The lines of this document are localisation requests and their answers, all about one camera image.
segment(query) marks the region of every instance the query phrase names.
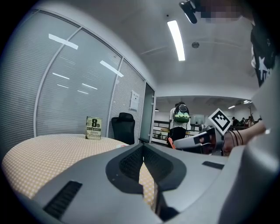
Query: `chair backrest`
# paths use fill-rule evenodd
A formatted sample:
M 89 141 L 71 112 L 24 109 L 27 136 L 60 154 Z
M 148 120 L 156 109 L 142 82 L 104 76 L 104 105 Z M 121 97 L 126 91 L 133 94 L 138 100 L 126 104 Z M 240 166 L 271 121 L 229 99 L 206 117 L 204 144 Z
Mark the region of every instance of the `chair backrest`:
M 135 120 L 129 113 L 120 113 L 119 117 L 112 118 L 114 139 L 126 144 L 134 144 Z

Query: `table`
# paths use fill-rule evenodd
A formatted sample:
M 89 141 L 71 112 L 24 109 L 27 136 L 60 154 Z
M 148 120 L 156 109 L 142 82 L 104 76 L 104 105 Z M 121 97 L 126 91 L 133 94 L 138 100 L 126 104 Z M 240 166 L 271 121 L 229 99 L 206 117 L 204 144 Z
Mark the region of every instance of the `table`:
M 167 133 L 170 132 L 170 130 L 169 130 L 168 128 L 161 128 L 161 130 L 164 131 L 164 132 L 167 132 Z
M 13 147 L 2 161 L 12 188 L 28 198 L 48 181 L 86 157 L 115 149 L 123 142 L 101 137 L 85 139 L 83 134 L 57 134 L 31 138 Z M 139 183 L 143 185 L 144 201 L 154 201 L 154 180 L 143 163 Z

